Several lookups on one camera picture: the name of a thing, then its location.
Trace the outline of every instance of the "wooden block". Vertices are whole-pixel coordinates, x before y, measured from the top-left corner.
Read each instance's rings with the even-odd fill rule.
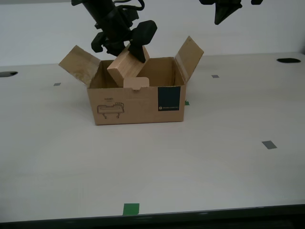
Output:
[[[149,60],[149,54],[143,46],[146,62],[142,63],[128,51],[129,45],[121,52],[121,54],[107,68],[109,74],[119,87],[123,87],[124,79],[128,77],[137,77],[139,72]]]

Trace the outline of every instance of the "black robotic arm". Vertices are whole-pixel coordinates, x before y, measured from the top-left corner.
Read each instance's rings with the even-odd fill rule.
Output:
[[[124,42],[129,41],[129,52],[139,61],[145,62],[143,45],[151,42],[157,25],[154,21],[144,21],[131,30],[132,22],[139,19],[137,11],[143,10],[145,3],[138,0],[140,7],[130,5],[115,6],[116,3],[126,3],[131,0],[72,0],[72,5],[83,4],[95,19],[96,29],[102,32],[91,43],[95,52],[102,52],[104,46],[107,53],[118,56],[125,48]],[[236,10],[242,8],[241,0],[199,0],[203,5],[215,4],[215,24],[220,24]],[[263,0],[252,0],[252,5],[260,5]]]

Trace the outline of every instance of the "white table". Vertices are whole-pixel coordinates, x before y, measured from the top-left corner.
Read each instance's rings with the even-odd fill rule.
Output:
[[[95,126],[86,88],[57,65],[10,70],[0,222],[117,216],[124,203],[140,214],[305,203],[301,54],[204,56],[182,123]]]

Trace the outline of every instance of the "dark label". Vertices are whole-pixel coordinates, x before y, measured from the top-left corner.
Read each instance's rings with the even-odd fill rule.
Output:
[[[179,111],[180,87],[158,87],[158,110]]]

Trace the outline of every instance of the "cardboard box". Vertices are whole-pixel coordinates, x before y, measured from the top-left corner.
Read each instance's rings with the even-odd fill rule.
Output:
[[[186,84],[202,49],[188,37],[175,57],[150,58],[136,78],[118,87],[107,68],[113,61],[75,46],[59,64],[87,86],[96,125],[181,122]]]

